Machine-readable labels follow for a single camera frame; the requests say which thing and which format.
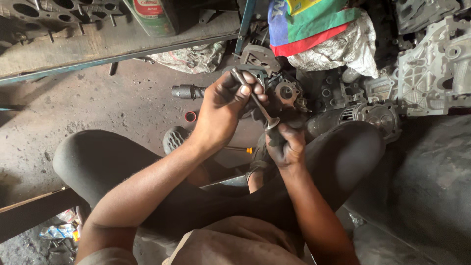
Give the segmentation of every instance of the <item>black pants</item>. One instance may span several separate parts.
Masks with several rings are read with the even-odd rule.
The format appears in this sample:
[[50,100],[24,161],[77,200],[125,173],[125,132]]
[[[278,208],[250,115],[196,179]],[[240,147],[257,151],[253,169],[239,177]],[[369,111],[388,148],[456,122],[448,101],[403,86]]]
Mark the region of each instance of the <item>black pants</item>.
[[[306,146],[309,172],[336,211],[384,153],[378,130],[365,122],[343,123]],[[92,207],[113,187],[161,157],[128,138],[86,130],[64,140],[54,156],[54,170]],[[299,233],[291,200],[278,171],[258,191],[239,198],[208,193],[187,182],[178,185],[142,224],[162,245],[197,228],[234,215],[255,217]]]

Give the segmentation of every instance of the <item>person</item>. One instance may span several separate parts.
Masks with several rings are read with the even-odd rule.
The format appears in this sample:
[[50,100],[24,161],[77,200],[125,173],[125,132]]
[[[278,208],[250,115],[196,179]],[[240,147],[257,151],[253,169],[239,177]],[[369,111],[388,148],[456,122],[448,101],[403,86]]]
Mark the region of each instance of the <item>person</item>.
[[167,264],[304,264],[304,241],[319,265],[359,264],[334,212],[384,153],[369,123],[343,123],[308,145],[302,131],[279,124],[287,143],[259,145],[260,161],[268,151],[276,167],[267,172],[255,163],[248,195],[221,196],[192,184],[202,162],[231,140],[250,93],[268,101],[255,78],[243,74],[249,85],[237,89],[227,71],[206,89],[194,131],[187,139],[172,132],[163,158],[102,130],[77,132],[59,145],[55,171],[93,208],[76,263],[137,264],[139,228],[167,247],[179,241]]

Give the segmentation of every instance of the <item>man's left hand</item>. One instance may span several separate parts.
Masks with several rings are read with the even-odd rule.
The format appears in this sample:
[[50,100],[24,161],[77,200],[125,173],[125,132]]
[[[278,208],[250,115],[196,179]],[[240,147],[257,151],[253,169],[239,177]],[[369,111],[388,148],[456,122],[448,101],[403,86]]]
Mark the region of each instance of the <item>man's left hand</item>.
[[[263,104],[268,102],[268,96],[263,94],[264,89],[256,78],[246,71],[242,73],[249,85],[240,85],[231,72],[226,71],[206,89],[191,140],[202,143],[205,148],[215,152],[232,139],[243,109],[250,99],[250,93],[257,94]],[[238,87],[235,93],[230,91],[234,87]]]

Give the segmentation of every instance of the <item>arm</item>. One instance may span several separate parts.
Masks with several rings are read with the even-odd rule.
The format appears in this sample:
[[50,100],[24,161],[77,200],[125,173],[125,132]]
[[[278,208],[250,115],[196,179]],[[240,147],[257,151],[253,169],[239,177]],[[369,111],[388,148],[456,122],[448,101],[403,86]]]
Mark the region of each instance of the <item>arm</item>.
[[359,265],[355,249],[342,224],[317,190],[304,161],[304,133],[285,124],[278,126],[288,141],[271,147],[270,156],[280,169],[298,224],[312,256],[319,265]]
[[[248,83],[255,77],[244,72]],[[88,217],[82,231],[76,263],[91,253],[109,247],[132,252],[137,227],[159,206],[163,199],[199,164],[231,140],[240,112],[250,98],[251,86],[236,86],[229,71],[205,92],[200,117],[192,135],[166,157],[146,167],[109,191]],[[263,88],[254,92],[260,101]]]

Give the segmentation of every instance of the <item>red ring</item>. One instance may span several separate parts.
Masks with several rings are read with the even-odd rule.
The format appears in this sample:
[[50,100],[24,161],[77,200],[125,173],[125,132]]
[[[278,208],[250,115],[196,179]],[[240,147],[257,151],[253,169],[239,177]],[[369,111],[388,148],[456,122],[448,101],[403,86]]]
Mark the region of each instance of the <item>red ring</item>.
[[[188,114],[193,114],[193,120],[188,120]],[[188,111],[187,113],[185,113],[185,120],[189,123],[194,122],[196,120],[196,113],[193,111]]]

